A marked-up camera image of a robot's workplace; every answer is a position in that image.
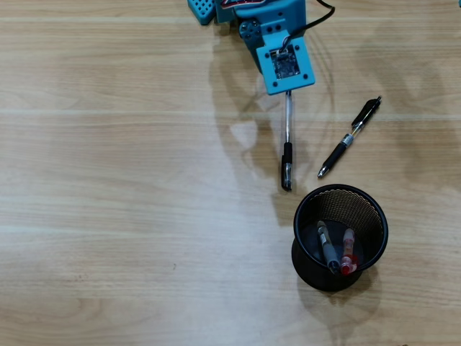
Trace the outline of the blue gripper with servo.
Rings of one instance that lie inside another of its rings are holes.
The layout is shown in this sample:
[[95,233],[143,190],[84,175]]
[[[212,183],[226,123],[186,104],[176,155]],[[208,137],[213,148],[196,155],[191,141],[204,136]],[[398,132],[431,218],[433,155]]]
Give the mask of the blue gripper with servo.
[[295,33],[307,24],[304,14],[239,16],[239,35],[260,71],[303,71],[307,58],[304,40]]

